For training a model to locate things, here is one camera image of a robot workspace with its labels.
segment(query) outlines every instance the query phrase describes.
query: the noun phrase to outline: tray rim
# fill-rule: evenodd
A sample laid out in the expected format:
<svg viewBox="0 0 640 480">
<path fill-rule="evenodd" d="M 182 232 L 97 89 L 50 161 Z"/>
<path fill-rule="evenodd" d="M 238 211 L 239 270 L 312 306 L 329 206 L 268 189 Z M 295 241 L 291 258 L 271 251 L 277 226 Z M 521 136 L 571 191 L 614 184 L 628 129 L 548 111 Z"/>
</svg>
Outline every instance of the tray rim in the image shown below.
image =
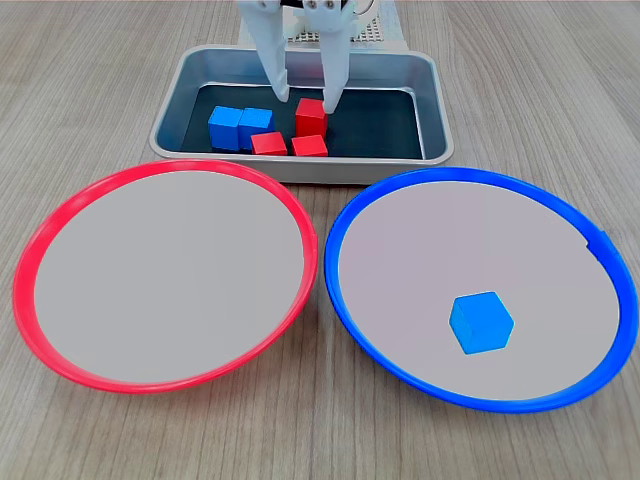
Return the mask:
<svg viewBox="0 0 640 480">
<path fill-rule="evenodd" d="M 202 160 L 223 160 L 228 162 L 234 162 L 239 164 L 250 164 L 253 168 L 258 168 L 260 165 L 265 164 L 274 164 L 281 163 L 287 164 L 291 163 L 292 160 L 295 160 L 297 163 L 304 163 L 308 165 L 362 165 L 364 166 L 388 166 L 391 168 L 424 168 L 439 165 L 447 161 L 454 152 L 454 144 L 453 144 L 453 136 L 451 134 L 451 127 L 449 124 L 449 119 L 447 116 L 446 109 L 444 108 L 444 96 L 442 93 L 442 85 L 440 82 L 440 75 L 435 64 L 435 61 L 429 57 L 428 55 L 415 52 L 411 50 L 402 51 L 402 52 L 392 52 L 392 51 L 384 51 L 384 50 L 357 50 L 353 49 L 351 55 L 375 55 L 375 56 L 386 56 L 386 55 L 403 55 L 403 56 L 413 56 L 419 58 L 430 64 L 431 71 L 433 72 L 433 82 L 436 90 L 437 96 L 437 104 L 438 110 L 440 113 L 442 128 L 444 131 L 446 148 L 445 151 L 438 157 L 433 159 L 402 159 L 402 158 L 363 158 L 363 157 L 291 157 L 291 156 L 266 156 L 266 155 L 246 155 L 246 154 L 218 154 L 218 153 L 194 153 L 194 152 L 174 152 L 171 150 L 166 150 L 162 148 L 157 141 L 158 134 L 160 132 L 160 127 L 165 120 L 167 115 L 167 110 L 169 108 L 169 104 L 173 97 L 173 93 L 178 84 L 178 80 L 180 75 L 184 69 L 184 66 L 187 60 L 194 54 L 201 52 L 203 50 L 234 50 L 234 51 L 243 51 L 243 52 L 255 52 L 255 48 L 251 47 L 240 47 L 238 45 L 224 45 L 224 44 L 205 44 L 198 45 L 192 47 L 185 51 L 174 71 L 173 77 L 169 84 L 167 93 L 164 96 L 164 99 L 160 105 L 158 113 L 153 123 L 153 127 L 151 129 L 151 133 L 149 135 L 149 146 L 151 150 L 158 156 L 162 158 L 191 158 L 191 159 L 202 159 Z M 320 50 L 318 48 L 301 48 L 301 47 L 287 47 L 287 52 L 299 52 L 301 54 L 319 54 Z"/>
</svg>

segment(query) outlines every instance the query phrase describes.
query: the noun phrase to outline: dark tray bottom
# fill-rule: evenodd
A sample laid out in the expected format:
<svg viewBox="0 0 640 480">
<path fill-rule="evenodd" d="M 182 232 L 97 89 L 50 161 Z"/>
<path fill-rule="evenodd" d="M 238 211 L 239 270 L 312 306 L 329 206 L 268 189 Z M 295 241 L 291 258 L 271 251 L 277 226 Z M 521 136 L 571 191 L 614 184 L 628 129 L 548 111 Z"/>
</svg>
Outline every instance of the dark tray bottom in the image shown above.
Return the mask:
<svg viewBox="0 0 640 480">
<path fill-rule="evenodd" d="M 292 88 L 289 101 L 282 103 L 271 87 L 204 86 L 198 92 L 181 152 L 229 153 L 212 149 L 209 139 L 209 117 L 221 105 L 272 110 L 276 130 L 292 155 L 295 112 L 301 98 L 322 99 L 322 90 Z M 422 159 L 413 98 L 400 90 L 345 90 L 329 116 L 326 143 L 330 157 Z"/>
</svg>

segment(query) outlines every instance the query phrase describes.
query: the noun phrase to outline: silver tray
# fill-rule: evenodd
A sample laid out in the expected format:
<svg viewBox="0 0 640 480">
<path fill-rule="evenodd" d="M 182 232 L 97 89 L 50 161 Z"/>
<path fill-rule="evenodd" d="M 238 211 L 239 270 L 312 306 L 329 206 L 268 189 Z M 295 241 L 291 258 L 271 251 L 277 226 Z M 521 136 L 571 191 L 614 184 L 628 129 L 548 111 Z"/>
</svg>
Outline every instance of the silver tray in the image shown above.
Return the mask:
<svg viewBox="0 0 640 480">
<path fill-rule="evenodd" d="M 288 49 L 286 66 L 292 88 L 322 88 L 319 50 Z M 283 183 L 370 185 L 403 171 L 438 165 L 453 153 L 436 66 L 421 53 L 354 49 L 346 86 L 348 91 L 397 90 L 409 94 L 419 141 L 418 158 L 276 157 L 185 150 L 183 142 L 196 99 L 200 89 L 209 85 L 265 87 L 269 83 L 254 49 L 204 45 L 188 50 L 178 64 L 153 125 L 150 145 L 156 154 L 164 158 L 232 161 Z"/>
</svg>

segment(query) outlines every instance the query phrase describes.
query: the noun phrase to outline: table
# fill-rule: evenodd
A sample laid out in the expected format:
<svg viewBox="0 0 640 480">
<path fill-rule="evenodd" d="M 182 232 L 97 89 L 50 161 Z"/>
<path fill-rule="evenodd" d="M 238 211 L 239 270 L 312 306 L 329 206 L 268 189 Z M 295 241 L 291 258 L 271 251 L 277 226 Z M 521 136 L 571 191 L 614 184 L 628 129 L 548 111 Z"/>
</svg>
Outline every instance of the table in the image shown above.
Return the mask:
<svg viewBox="0 0 640 480">
<path fill-rule="evenodd" d="M 640 4 L 398 2 L 440 69 L 456 150 L 566 199 L 640 284 Z M 429 398 L 363 354 L 320 274 L 304 313 L 235 373 L 182 392 L 74 385 L 13 320 L 19 256 L 88 184 L 156 160 L 148 135 L 182 53 L 234 43 L 228 2 L 0 2 L 0 477 L 633 479 L 640 355 L 593 397 L 527 416 Z M 291 186 L 324 247 L 360 188 Z"/>
</svg>

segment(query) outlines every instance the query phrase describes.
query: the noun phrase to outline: metal tray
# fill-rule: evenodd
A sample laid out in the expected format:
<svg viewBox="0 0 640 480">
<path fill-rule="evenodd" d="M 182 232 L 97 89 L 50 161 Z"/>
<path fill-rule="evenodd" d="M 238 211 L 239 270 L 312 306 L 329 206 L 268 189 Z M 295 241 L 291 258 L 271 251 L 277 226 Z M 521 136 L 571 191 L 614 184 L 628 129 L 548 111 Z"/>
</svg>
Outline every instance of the metal tray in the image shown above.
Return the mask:
<svg viewBox="0 0 640 480">
<path fill-rule="evenodd" d="M 286 64 L 292 93 L 283 104 L 271 92 L 254 49 L 205 45 L 188 50 L 154 123 L 151 148 L 164 158 L 244 164 L 283 183 L 356 185 L 437 165 L 452 155 L 433 60 L 416 52 L 355 49 L 343 98 L 329 117 L 329 155 L 339 156 L 272 157 L 213 151 L 207 143 L 206 120 L 217 104 L 271 108 L 276 128 L 287 140 L 293 136 L 297 100 L 301 96 L 322 98 L 320 52 L 288 49 Z"/>
</svg>

